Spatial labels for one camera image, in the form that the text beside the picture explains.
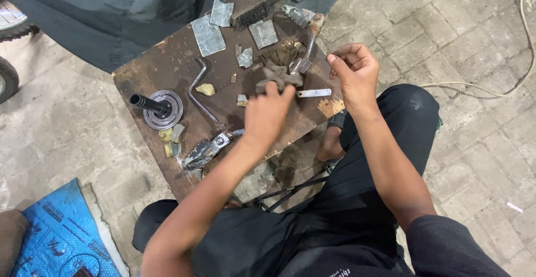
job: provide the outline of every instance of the black t-shirt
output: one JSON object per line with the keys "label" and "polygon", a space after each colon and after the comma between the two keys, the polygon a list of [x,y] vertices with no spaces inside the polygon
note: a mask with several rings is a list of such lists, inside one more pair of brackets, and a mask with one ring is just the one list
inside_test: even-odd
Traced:
{"label": "black t-shirt", "polygon": [[[420,277],[509,276],[462,224],[438,215],[413,221],[406,239]],[[362,245],[318,247],[298,253],[279,277],[412,276],[385,254]]]}

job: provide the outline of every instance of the blue mat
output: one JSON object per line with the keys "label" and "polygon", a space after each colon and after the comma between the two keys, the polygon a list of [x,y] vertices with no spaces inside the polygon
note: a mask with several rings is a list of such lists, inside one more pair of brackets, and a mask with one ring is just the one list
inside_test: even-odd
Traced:
{"label": "blue mat", "polygon": [[119,276],[74,179],[23,211],[30,222],[11,276]]}

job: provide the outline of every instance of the black tarp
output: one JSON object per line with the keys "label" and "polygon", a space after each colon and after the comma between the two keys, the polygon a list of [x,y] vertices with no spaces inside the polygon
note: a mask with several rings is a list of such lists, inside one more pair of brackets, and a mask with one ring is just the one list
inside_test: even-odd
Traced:
{"label": "black tarp", "polygon": [[[61,46],[111,73],[212,7],[213,0],[10,0]],[[327,13],[336,0],[286,0]]]}

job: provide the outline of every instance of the person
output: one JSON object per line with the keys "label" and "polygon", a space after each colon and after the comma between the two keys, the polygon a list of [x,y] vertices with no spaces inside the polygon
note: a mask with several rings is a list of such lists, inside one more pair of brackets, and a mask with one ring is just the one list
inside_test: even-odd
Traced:
{"label": "person", "polygon": [[433,96],[399,84],[376,98],[379,63],[363,44],[327,61],[347,114],[331,120],[318,149],[320,160],[342,157],[321,191],[297,212],[222,209],[278,137],[293,99],[292,86],[279,95],[268,83],[248,102],[244,135],[197,188],[140,214],[132,244],[144,253],[142,277],[412,276],[398,226],[417,276],[508,276],[465,226],[434,209],[422,179],[439,121]]}

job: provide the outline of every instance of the white wire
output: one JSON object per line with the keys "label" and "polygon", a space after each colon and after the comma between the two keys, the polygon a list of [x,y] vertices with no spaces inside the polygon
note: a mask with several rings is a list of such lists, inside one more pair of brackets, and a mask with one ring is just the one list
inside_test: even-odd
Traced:
{"label": "white wire", "polygon": [[532,52],[532,61],[531,61],[531,66],[528,69],[527,73],[509,91],[501,94],[499,92],[495,92],[495,91],[492,91],[490,89],[480,87],[480,86],[478,86],[476,84],[466,83],[466,82],[458,82],[458,81],[429,83],[429,84],[423,84],[420,87],[421,88],[429,88],[429,87],[441,87],[441,86],[446,85],[446,84],[461,84],[461,85],[466,85],[468,87],[477,88],[479,90],[485,91],[486,93],[494,95],[494,96],[497,96],[497,97],[505,97],[505,96],[510,95],[513,92],[515,92],[531,76],[532,70],[534,69],[534,62],[536,61],[536,53],[534,52],[534,47],[532,45],[532,34],[531,34],[531,31],[528,29],[527,19],[525,17],[525,11],[523,10],[523,0],[519,0],[519,13],[521,14],[521,20],[523,21],[523,27],[525,28],[525,32],[527,34],[528,47],[531,49],[531,52]]}

